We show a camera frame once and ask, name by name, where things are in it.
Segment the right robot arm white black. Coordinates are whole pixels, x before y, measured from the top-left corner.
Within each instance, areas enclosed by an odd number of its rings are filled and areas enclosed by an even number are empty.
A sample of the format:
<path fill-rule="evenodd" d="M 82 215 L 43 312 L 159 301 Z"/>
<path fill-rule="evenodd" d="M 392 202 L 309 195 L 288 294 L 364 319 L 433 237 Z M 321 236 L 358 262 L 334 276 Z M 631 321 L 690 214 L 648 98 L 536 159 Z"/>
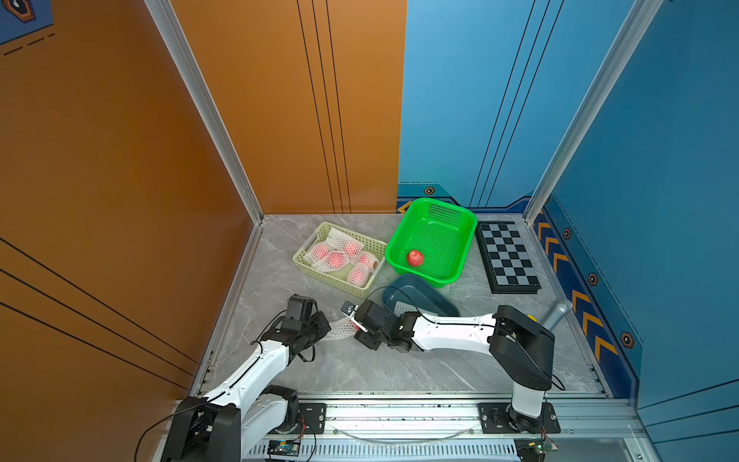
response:
<path fill-rule="evenodd" d="M 427 316 L 409 311 L 397 316 L 366 300 L 347 302 L 344 315 L 358 331 L 355 339 L 371 350 L 386 345 L 400 352 L 460 350 L 495 358 L 514 384 L 510 404 L 484 410 L 483 428 L 495 433 L 545 434 L 546 392 L 552 389 L 555 337 L 518 309 L 498 306 L 479 317 Z"/>

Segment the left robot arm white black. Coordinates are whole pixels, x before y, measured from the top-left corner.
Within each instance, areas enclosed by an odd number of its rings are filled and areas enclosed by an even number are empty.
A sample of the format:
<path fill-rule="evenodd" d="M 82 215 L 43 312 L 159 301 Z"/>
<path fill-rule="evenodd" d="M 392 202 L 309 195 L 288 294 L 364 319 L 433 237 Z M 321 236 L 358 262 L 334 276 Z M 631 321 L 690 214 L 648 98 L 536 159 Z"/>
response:
<path fill-rule="evenodd" d="M 298 392 L 271 383 L 305 350 L 330 332 L 313 298 L 293 295 L 255 341 L 256 349 L 228 379 L 203 397 L 182 400 L 171 423 L 162 459 L 179 461 L 195 450 L 206 461 L 241 461 L 273 429 L 298 425 Z"/>

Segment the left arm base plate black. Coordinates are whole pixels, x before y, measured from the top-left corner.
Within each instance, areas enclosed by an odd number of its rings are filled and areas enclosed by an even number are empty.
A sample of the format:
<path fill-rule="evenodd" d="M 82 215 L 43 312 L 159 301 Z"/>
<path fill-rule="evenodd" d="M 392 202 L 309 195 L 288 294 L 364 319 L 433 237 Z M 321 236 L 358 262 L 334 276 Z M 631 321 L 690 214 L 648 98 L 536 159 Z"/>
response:
<path fill-rule="evenodd" d="M 317 435 L 323 435 L 326 423 L 327 405 L 324 402 L 299 402 L 289 410 L 281 425 L 275 427 L 268 435 L 300 434 L 303 426 L 310 427 Z"/>

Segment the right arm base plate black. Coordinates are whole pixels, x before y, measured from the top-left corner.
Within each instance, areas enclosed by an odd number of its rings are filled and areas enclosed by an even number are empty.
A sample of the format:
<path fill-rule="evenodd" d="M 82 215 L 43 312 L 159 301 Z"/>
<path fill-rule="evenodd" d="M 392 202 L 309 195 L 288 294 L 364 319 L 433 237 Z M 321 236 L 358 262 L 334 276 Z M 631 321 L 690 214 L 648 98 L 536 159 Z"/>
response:
<path fill-rule="evenodd" d="M 478 419 L 484 434 L 559 434 L 561 432 L 554 407 L 544 402 L 537 418 L 513 409 L 511 403 L 483 402 L 477 404 Z"/>

